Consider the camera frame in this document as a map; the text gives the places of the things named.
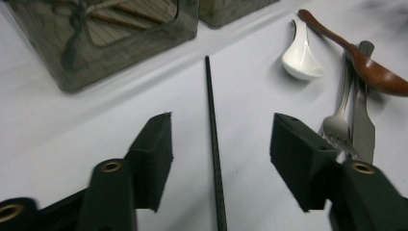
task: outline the spoon bowl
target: spoon bowl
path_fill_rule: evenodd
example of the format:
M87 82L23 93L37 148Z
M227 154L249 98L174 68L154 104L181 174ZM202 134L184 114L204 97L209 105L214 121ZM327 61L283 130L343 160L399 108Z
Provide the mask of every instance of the spoon bowl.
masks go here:
M341 38L325 28L312 16L310 12L306 10L299 10L297 14L315 32L332 39L338 43L345 50L345 52L351 55L351 60L356 72L368 86L384 93L396 96L408 96L407 81L361 53L357 47L350 44L344 38Z
M306 23L293 20L296 29L294 40L282 56L282 65L293 77L315 80L323 77L324 71L309 47Z

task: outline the wooden spoon bowl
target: wooden spoon bowl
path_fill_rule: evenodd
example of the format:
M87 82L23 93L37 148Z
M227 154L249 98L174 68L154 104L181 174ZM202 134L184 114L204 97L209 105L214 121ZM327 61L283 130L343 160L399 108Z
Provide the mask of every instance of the wooden spoon bowl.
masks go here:
M351 55L356 72L368 86L384 93L408 96L407 81L361 53L344 38L325 28L307 10L299 10L298 15L312 30L332 39Z

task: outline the butter knife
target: butter knife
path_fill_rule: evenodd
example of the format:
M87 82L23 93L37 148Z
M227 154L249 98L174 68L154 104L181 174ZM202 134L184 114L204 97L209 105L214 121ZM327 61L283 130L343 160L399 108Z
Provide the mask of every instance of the butter knife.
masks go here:
M369 41L362 41L359 50L370 57L374 45ZM375 147L375 127L367 111L367 85L354 73L354 104L352 110L351 138L354 149L362 160L372 164Z

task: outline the translucent container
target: translucent container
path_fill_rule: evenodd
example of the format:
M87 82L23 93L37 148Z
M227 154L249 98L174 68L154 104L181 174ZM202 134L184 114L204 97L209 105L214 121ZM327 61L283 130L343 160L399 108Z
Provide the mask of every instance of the translucent container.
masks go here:
M219 28L279 0L200 0L199 18Z
M9 0L63 91L76 91L193 39L199 0Z

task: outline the white table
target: white table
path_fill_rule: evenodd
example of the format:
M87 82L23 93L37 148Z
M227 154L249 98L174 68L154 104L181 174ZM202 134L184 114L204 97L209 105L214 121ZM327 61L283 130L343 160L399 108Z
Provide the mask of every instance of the white table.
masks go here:
M138 210L142 231L217 230L204 56L211 58L230 230L330 230L328 211L303 214L269 160L274 113L315 131L337 107L343 50L309 31L325 77L299 81L280 57L291 20L308 9L372 57L408 75L408 6L403 0L281 0L219 30L75 94L61 92L39 58L0 14L0 201L29 196L43 208L88 185L98 163L122 158L145 122L172 112L174 161L157 214ZM408 99L373 92L374 164L408 195Z

